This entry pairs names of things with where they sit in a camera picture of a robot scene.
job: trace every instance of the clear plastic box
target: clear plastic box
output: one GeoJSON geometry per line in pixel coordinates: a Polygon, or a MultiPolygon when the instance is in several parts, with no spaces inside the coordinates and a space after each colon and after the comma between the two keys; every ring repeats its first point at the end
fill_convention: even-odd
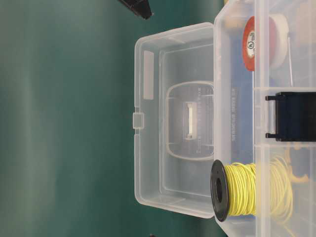
{"type": "Polygon", "coordinates": [[[277,142],[275,104],[278,92],[316,91],[316,1],[230,0],[214,24],[214,156],[224,164],[255,162],[256,216],[229,217],[218,224],[230,237],[316,236],[316,143],[277,142]],[[286,18],[289,34],[278,45],[281,62],[269,63],[269,18],[286,18]],[[242,62],[246,22],[255,16],[255,72],[242,62]],[[292,174],[293,212],[287,223],[270,213],[270,162],[288,159],[292,174]]]}
{"type": "Polygon", "coordinates": [[[213,25],[141,38],[135,46],[135,197],[211,218],[213,25]]]}

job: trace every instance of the tape label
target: tape label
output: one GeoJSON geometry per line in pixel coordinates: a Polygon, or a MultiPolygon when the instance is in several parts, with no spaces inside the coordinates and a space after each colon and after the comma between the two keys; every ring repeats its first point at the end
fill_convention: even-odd
{"type": "Polygon", "coordinates": [[[255,56],[255,48],[256,48],[255,32],[251,31],[247,38],[247,54],[249,58],[253,58],[255,56]]]}

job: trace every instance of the black spool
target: black spool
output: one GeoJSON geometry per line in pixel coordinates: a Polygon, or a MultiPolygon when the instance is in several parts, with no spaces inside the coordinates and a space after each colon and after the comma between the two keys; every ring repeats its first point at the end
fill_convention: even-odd
{"type": "Polygon", "coordinates": [[[215,160],[211,170],[211,197],[215,215],[220,222],[226,220],[229,211],[229,193],[223,164],[215,160]]]}

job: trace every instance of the black object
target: black object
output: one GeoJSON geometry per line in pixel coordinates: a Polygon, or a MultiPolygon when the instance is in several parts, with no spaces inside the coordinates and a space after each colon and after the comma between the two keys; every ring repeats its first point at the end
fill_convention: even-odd
{"type": "Polygon", "coordinates": [[[276,133],[280,142],[316,142],[316,92],[280,92],[266,96],[276,101],[276,133]]]}
{"type": "Polygon", "coordinates": [[[215,160],[211,170],[211,198],[215,215],[220,222],[226,220],[229,211],[229,193],[223,164],[215,160]]]}
{"type": "Polygon", "coordinates": [[[152,16],[148,0],[119,0],[123,5],[144,19],[149,19],[152,16]]]}

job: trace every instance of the white label area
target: white label area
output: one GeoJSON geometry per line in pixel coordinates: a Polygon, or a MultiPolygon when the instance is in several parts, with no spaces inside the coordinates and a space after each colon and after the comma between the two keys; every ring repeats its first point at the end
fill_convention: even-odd
{"type": "Polygon", "coordinates": [[[256,40],[255,40],[255,32],[252,31],[248,35],[247,39],[247,54],[249,58],[252,58],[255,56],[255,46],[256,46],[256,40]]]}
{"type": "Polygon", "coordinates": [[[144,51],[144,99],[154,99],[154,53],[144,51]]]}

